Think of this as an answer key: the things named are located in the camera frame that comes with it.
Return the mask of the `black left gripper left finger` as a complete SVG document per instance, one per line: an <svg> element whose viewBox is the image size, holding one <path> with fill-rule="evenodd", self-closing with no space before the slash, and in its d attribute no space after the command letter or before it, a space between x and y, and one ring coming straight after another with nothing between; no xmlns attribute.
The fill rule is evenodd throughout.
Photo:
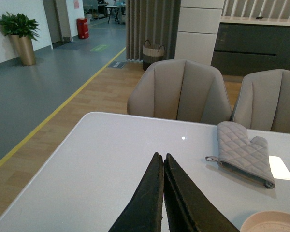
<svg viewBox="0 0 290 232"><path fill-rule="evenodd" d="M160 232L164 190L162 156L156 152L130 202L119 215L111 232Z"/></svg>

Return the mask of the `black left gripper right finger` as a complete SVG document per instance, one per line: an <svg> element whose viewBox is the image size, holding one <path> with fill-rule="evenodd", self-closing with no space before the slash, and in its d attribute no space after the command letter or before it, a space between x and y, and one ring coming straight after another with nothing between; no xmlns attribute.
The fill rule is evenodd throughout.
<svg viewBox="0 0 290 232"><path fill-rule="evenodd" d="M239 231L169 153L164 161L164 198L171 232Z"/></svg>

